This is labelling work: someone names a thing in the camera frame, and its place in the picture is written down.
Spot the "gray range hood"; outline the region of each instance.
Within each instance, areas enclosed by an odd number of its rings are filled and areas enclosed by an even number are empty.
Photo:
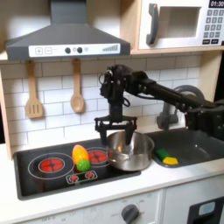
[[[9,60],[129,55],[130,43],[87,24],[86,0],[51,0],[52,24],[6,43]]]

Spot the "tile backsplash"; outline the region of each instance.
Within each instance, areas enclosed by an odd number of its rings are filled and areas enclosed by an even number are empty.
[[[95,132],[94,119],[106,116],[109,105],[100,95],[98,78],[108,66],[123,64],[134,70],[143,70],[159,84],[175,88],[181,85],[198,86],[200,62],[200,53],[83,59],[81,92],[85,99],[85,111],[75,114],[70,106],[74,93],[71,60],[36,60],[38,98],[45,114],[41,118],[29,119],[25,114],[25,104],[29,98],[25,62],[1,61],[11,146],[33,148],[99,137]],[[126,116],[137,116],[138,127],[156,124],[156,116],[163,108],[161,101],[143,100],[129,94],[126,94],[126,98],[131,107],[124,108],[123,113]]]

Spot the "hood control panel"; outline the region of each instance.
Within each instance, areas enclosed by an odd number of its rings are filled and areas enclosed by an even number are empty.
[[[121,44],[100,45],[30,45],[29,56],[31,58],[49,58],[69,56],[88,56],[103,54],[119,54]]]

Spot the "digital clock display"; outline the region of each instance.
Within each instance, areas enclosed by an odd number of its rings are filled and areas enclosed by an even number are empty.
[[[209,8],[224,8],[224,1],[210,0]]]

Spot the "cabinet door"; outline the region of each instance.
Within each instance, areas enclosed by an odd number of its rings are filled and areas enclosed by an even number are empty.
[[[165,193],[163,224],[186,224],[192,205],[224,196],[224,175],[169,187]],[[224,223],[224,212],[220,223]]]

